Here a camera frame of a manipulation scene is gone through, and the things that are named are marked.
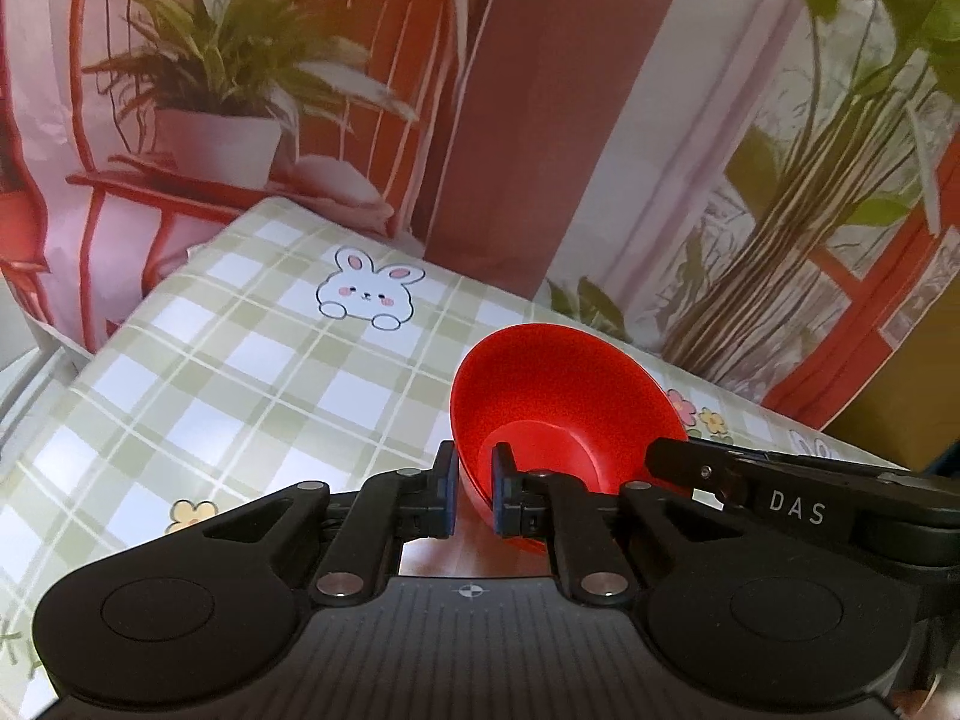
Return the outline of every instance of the plaid tablecloth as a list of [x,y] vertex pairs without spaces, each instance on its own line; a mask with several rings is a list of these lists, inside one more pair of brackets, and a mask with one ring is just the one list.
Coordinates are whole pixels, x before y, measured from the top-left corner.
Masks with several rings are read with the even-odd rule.
[[[341,247],[410,264],[414,314],[397,330],[318,310]],[[0,483],[0,714],[53,693],[32,649],[40,596],[84,563],[304,479],[355,490],[431,464],[467,351],[496,329],[570,320],[405,257],[269,199],[164,281],[83,371]],[[692,435],[853,461],[871,455],[623,346]],[[409,571],[535,571],[461,501],[458,536],[408,547]]]

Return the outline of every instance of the red bowl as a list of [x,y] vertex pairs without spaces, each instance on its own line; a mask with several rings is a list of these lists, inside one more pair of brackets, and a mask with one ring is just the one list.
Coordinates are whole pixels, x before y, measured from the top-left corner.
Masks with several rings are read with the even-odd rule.
[[[594,493],[655,480],[644,462],[657,437],[686,439],[673,404],[631,357],[560,324],[520,324],[477,343],[450,394],[467,495],[491,512],[491,450],[509,442],[517,468],[579,476]],[[689,490],[672,488],[689,495]]]

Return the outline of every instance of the crosshair mark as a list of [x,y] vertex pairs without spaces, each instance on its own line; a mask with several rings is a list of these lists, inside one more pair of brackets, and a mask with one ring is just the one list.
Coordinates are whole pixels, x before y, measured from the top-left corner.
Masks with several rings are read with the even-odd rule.
[[457,588],[457,592],[462,595],[464,598],[469,598],[473,600],[474,598],[479,598],[485,592],[490,592],[488,589],[484,589],[478,584],[464,584],[462,587]]

